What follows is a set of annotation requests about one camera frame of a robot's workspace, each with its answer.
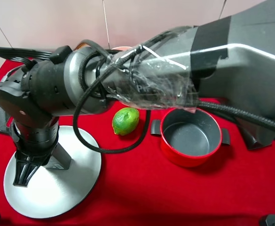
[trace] red table surface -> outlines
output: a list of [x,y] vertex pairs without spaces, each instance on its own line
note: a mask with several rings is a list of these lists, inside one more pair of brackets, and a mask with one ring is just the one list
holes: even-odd
[[[0,79],[17,64],[5,62]],[[111,121],[121,103],[99,115],[80,116],[79,126],[100,147],[120,148],[140,135],[141,123],[128,136],[114,135]],[[165,111],[152,111],[161,119]],[[102,155],[102,170],[93,191],[74,209],[60,216],[36,220],[24,217],[8,204],[3,177],[15,147],[0,135],[1,225],[197,225],[255,226],[261,216],[275,213],[275,142],[248,151],[236,125],[216,117],[227,128],[231,146],[221,147],[205,164],[184,169],[170,163],[159,149],[159,137],[146,135],[134,150]],[[60,125],[71,125],[61,117]]]

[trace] white wall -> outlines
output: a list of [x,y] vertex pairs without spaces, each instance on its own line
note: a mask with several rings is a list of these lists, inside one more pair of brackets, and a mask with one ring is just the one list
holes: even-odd
[[[0,46],[73,48],[81,40],[91,39],[107,48],[108,38],[111,48],[133,46],[175,26],[217,20],[224,1],[0,0]],[[262,1],[227,0],[222,17]]]

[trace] green lime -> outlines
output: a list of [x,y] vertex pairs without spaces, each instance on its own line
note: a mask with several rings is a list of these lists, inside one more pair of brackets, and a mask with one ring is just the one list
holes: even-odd
[[117,135],[126,135],[131,133],[137,127],[139,121],[139,111],[132,107],[125,107],[113,117],[112,127]]

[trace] black pot handle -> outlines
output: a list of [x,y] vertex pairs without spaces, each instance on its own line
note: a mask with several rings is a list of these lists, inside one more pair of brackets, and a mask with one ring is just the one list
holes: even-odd
[[160,120],[154,119],[151,124],[151,135],[161,136],[160,133]]
[[228,129],[222,128],[222,144],[230,145],[230,136]]

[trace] round metal base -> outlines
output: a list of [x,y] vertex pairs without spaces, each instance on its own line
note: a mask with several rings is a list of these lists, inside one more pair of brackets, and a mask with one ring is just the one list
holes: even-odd
[[[80,129],[90,144],[95,139]],[[77,139],[71,126],[61,126],[59,143],[71,156],[68,170],[40,167],[27,187],[13,186],[16,160],[14,155],[6,168],[4,191],[9,204],[18,213],[30,218],[50,218],[65,213],[79,204],[94,187],[101,170],[101,154]]]

